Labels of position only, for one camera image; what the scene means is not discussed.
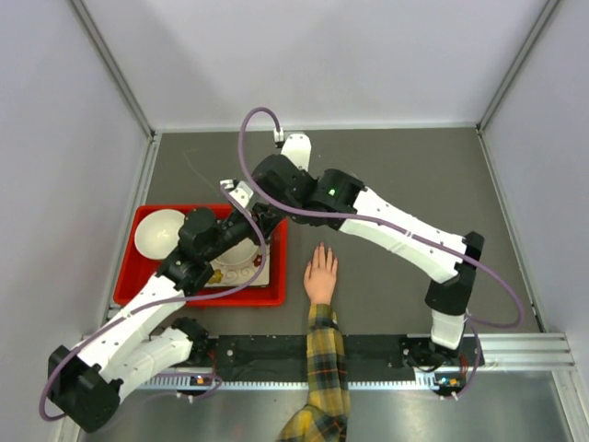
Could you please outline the yellow plaid sleeve forearm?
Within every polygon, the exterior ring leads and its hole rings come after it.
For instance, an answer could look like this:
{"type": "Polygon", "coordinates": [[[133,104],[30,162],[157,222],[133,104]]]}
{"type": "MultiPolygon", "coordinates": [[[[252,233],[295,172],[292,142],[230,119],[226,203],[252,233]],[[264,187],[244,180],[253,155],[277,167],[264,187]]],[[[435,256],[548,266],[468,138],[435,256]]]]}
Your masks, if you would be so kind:
{"type": "Polygon", "coordinates": [[[285,424],[279,441],[344,441],[351,409],[343,336],[331,306],[313,305],[306,336],[306,404],[285,424]]]}

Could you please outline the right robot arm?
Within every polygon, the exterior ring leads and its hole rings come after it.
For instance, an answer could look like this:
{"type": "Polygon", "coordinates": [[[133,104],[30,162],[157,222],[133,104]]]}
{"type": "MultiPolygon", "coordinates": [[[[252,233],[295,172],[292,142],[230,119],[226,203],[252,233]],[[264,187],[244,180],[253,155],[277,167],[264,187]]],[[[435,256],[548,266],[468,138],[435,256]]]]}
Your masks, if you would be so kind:
{"type": "Polygon", "coordinates": [[[432,311],[430,341],[412,346],[407,362],[437,368],[459,358],[467,307],[484,238],[432,227],[387,203],[361,180],[338,169],[313,178],[284,155],[263,159],[252,179],[267,201],[298,224],[328,226],[363,238],[412,263],[431,279],[425,303],[432,311]]]}

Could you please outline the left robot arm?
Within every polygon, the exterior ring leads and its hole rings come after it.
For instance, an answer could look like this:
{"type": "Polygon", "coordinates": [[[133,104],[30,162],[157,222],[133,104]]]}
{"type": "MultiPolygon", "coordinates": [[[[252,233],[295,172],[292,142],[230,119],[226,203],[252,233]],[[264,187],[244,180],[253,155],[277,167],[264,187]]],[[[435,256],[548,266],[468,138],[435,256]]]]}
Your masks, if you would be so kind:
{"type": "Polygon", "coordinates": [[[268,260],[267,244],[284,223],[265,204],[250,210],[236,205],[225,219],[209,207],[184,215],[170,251],[134,298],[75,347],[53,351],[40,397],[41,418],[51,420],[45,411],[50,401],[83,430],[96,432],[150,378],[176,364],[202,363],[209,344],[194,322],[177,320],[154,340],[148,338],[150,332],[188,302],[230,297],[254,285],[268,260]],[[245,240],[260,252],[254,273],[223,291],[204,294],[214,277],[214,261],[245,240]]]}

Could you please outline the mannequin hand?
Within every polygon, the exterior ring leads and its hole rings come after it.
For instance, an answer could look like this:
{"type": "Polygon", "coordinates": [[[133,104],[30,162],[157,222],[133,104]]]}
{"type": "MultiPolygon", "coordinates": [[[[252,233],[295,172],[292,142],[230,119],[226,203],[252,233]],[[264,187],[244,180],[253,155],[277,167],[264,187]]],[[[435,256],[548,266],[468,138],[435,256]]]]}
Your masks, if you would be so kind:
{"type": "Polygon", "coordinates": [[[332,248],[320,243],[307,263],[304,289],[311,305],[329,305],[337,283],[338,258],[332,248]]]}

